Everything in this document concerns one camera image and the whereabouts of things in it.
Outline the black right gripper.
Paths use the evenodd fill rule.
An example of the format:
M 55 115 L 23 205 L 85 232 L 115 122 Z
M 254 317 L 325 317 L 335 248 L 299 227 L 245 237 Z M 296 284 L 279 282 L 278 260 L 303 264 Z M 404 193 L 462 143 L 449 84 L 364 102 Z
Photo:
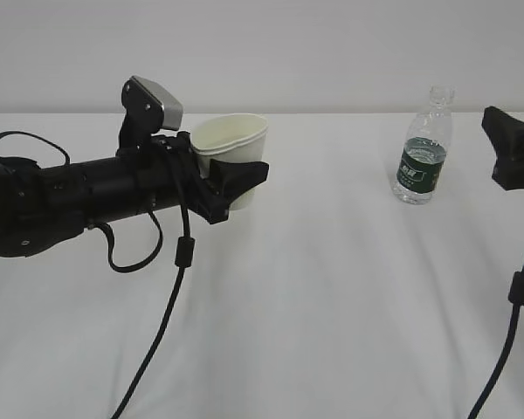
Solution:
M 505 191 L 524 190 L 524 121 L 489 106 L 484 110 L 481 126 L 497 162 L 492 179 Z

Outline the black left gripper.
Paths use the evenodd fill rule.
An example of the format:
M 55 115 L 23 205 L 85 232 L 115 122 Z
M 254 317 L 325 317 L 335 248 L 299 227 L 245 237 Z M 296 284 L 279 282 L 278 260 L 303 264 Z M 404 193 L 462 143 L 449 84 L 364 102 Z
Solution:
M 120 134 L 116 156 L 128 167 L 144 209 L 183 203 L 210 224 L 248 206 L 254 189 L 267 180 L 270 166 L 264 161 L 212 159 L 208 183 L 200 176 L 195 153 L 190 132 L 179 131 L 174 136 Z

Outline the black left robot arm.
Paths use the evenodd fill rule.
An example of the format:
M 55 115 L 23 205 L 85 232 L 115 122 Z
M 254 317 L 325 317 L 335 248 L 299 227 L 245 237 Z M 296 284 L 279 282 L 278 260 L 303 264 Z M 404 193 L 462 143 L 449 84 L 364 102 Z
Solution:
M 177 205 L 221 223 L 268 172 L 263 161 L 215 159 L 202 175 L 186 132 L 151 136 L 113 157 L 49 168 L 0 156 L 0 257 L 31 257 L 102 223 Z

